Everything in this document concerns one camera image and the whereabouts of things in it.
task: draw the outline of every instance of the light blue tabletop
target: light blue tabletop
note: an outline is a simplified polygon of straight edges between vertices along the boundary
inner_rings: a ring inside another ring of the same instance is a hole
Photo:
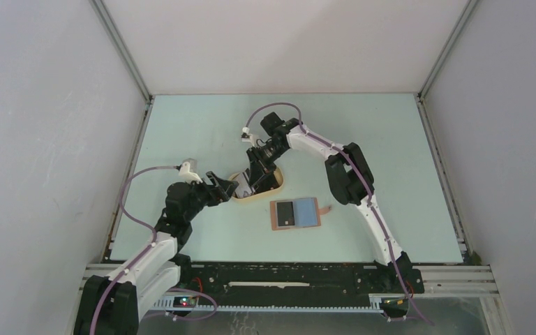
[[[412,94],[276,94],[157,96],[138,154],[135,171],[155,165],[198,160],[198,173],[212,170],[229,177],[248,167],[241,128],[249,115],[268,103],[298,105],[304,123],[341,144],[356,142],[375,177],[375,193],[389,229],[413,262],[461,262],[445,198]],[[252,133],[269,111],[287,120],[289,107],[273,107],[252,122]],[[249,262],[372,262],[370,234],[358,211],[332,197],[322,161],[288,151],[277,165],[285,185],[272,197],[249,204],[229,201],[203,209],[181,251],[192,260]],[[126,208],[155,225],[167,187],[177,172],[159,170],[137,177]],[[271,229],[269,202],[316,197],[332,204],[322,225],[285,231]],[[122,217],[112,248],[113,260],[138,252],[150,232]]]

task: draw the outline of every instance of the white wall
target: white wall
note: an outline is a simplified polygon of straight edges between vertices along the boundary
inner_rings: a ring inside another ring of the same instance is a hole
[[[0,334],[62,334],[144,101],[87,0],[0,1]]]
[[[536,1],[481,1],[429,97],[516,334],[536,334]]]
[[[416,92],[466,3],[106,1],[154,94]]]

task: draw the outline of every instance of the gray wall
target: gray wall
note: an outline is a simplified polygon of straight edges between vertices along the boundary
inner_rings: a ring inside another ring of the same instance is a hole
[[[87,0],[0,1],[0,334],[62,334],[144,101]]]
[[[426,101],[515,333],[536,334],[536,1],[481,1]]]

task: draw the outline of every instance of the wall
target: wall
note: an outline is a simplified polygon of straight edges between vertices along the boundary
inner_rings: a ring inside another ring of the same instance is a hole
[[[426,101],[515,333],[536,334],[536,1],[481,1]]]
[[[154,94],[416,92],[466,3],[106,1]]]
[[[144,101],[87,0],[0,1],[0,334],[62,334]]]

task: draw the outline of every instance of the white table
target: white table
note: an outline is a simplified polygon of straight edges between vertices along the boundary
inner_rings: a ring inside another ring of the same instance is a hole
[[[157,96],[135,171],[155,165],[198,160],[202,176],[212,170],[229,177],[248,167],[241,128],[258,107],[277,101],[298,105],[307,126],[326,138],[362,149],[375,177],[375,192],[385,220],[413,262],[462,262],[429,144],[412,94],[290,94]],[[265,133],[261,118],[275,111],[287,120],[289,107],[273,107],[252,122]],[[248,262],[372,262],[369,233],[353,206],[332,197],[323,162],[289,151],[277,165],[285,176],[279,194],[249,204],[229,201],[205,208],[192,222],[193,233],[181,251],[192,260]],[[175,171],[137,177],[126,208],[154,225],[167,187],[180,181]],[[332,204],[318,228],[272,231],[269,202],[317,197]],[[126,217],[119,222],[111,259],[125,260],[142,248],[150,232]]]

